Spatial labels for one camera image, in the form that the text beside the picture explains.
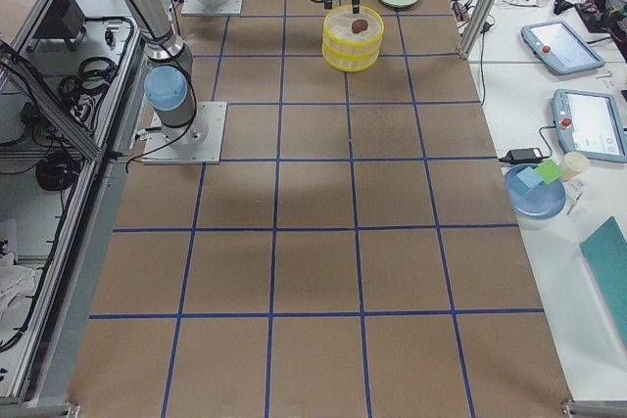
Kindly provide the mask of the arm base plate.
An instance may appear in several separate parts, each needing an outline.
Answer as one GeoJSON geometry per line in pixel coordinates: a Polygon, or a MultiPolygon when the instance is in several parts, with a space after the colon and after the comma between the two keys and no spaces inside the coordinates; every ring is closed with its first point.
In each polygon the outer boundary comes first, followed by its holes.
{"type": "Polygon", "coordinates": [[[185,0],[181,13],[187,17],[226,17],[241,14],[243,0],[185,0]]]}
{"type": "Polygon", "coordinates": [[[151,126],[159,127],[145,140],[143,163],[149,164],[218,164],[227,114],[226,102],[199,102],[195,120],[186,130],[162,128],[153,112],[151,126]]]}

